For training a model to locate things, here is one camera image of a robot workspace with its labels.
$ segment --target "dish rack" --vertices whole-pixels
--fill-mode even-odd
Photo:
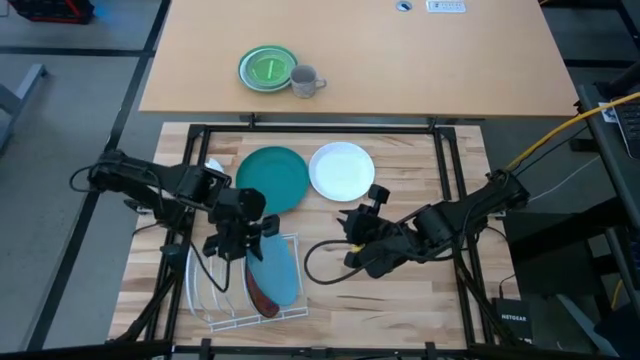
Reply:
[[[283,238],[289,245],[289,251],[293,252],[295,256],[298,275],[298,297],[292,305],[280,306],[280,311],[272,318],[261,315],[254,307],[247,290],[244,272],[245,258],[231,263],[229,289],[226,293],[221,293],[211,284],[206,275],[202,274],[202,268],[197,259],[194,259],[194,250],[189,248],[184,280],[187,304],[191,314],[206,323],[211,332],[309,315],[307,297],[304,294],[304,278],[300,271],[298,234],[283,235]],[[226,264],[219,260],[221,259],[217,257],[215,259],[213,256],[209,257],[208,271],[218,284],[223,284],[226,276]]]

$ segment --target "sticker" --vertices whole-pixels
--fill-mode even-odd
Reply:
[[[598,106],[607,105],[609,103],[598,103]],[[618,114],[616,114],[615,108],[608,108],[601,111],[602,117],[605,122],[617,124],[618,123]]]
[[[427,11],[432,13],[460,14],[467,12],[464,1],[431,1],[427,0]]]

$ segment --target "black metal frame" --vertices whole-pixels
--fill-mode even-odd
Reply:
[[[455,180],[458,188],[458,193],[461,197],[466,196],[466,189],[464,186],[464,177],[462,172],[462,165],[460,161],[460,153],[458,150],[458,144],[456,141],[456,133],[454,128],[450,127],[373,127],[373,126],[279,126],[279,125],[258,125],[256,120],[257,116],[249,116],[249,124],[247,125],[204,125],[193,124],[189,127],[187,144],[185,146],[185,152],[183,154],[183,162],[187,163],[194,151],[195,142],[198,137],[202,137],[200,149],[198,150],[197,164],[203,165],[207,149],[211,142],[211,135],[214,133],[223,132],[259,132],[259,133],[357,133],[357,134],[420,134],[420,135],[432,135],[434,138],[434,145],[436,149],[436,161],[438,163],[438,170],[441,175],[440,182],[443,197],[445,199],[451,199],[451,189],[449,184],[449,178],[447,174],[447,163],[444,157],[444,145],[442,138],[446,138],[451,150],[451,156],[453,158],[453,168],[455,174]],[[190,231],[185,233],[185,239],[182,240],[182,244],[188,244],[190,241]],[[171,243],[175,238],[175,234],[171,231],[167,232],[165,243]],[[470,241],[469,256],[471,260],[471,266],[474,273],[474,278],[484,291],[484,283],[482,281],[482,270],[480,267],[480,259],[478,256],[475,242]],[[168,265],[165,256],[163,255],[159,270],[158,280],[156,283],[156,291],[158,291],[162,280],[167,276]],[[178,273],[179,279],[181,274],[184,273],[184,269],[181,269]],[[456,276],[458,282],[458,297],[460,299],[460,307],[462,313],[462,323],[464,329],[465,340],[467,346],[475,344],[473,320],[471,316],[471,308],[469,304],[469,297],[467,289]],[[162,340],[173,341],[173,334],[175,331],[176,320],[179,310],[180,295],[182,293],[182,281],[176,282],[173,288],[171,296],[171,303],[168,309],[167,323],[165,327],[165,333]],[[157,321],[159,317],[160,309],[158,309],[147,328],[145,334],[145,341],[155,340],[155,333],[157,329]],[[493,333],[491,328],[482,316],[482,328],[485,336],[485,342],[493,344]],[[261,354],[261,355],[298,355],[309,356],[312,358],[326,358],[334,356],[417,356],[426,359],[436,359],[437,357],[462,357],[465,356],[466,350],[436,350],[433,343],[425,343],[424,349],[361,349],[361,348],[303,348],[303,347],[229,347],[229,346],[211,346],[208,339],[203,339],[201,346],[175,346],[174,353],[192,353],[192,354],[206,354],[206,356],[213,356],[214,354]]]

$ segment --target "mug handle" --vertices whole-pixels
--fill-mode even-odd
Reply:
[[[316,89],[322,89],[327,86],[327,79],[317,79],[316,80]]]

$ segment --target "green plate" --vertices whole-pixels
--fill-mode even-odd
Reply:
[[[280,214],[295,208],[309,187],[309,171],[304,159],[280,146],[253,152],[240,164],[236,187],[254,188],[267,199],[264,215]]]
[[[238,77],[252,90],[278,91],[289,86],[291,70],[297,64],[291,51],[281,46],[259,46],[240,58]]]

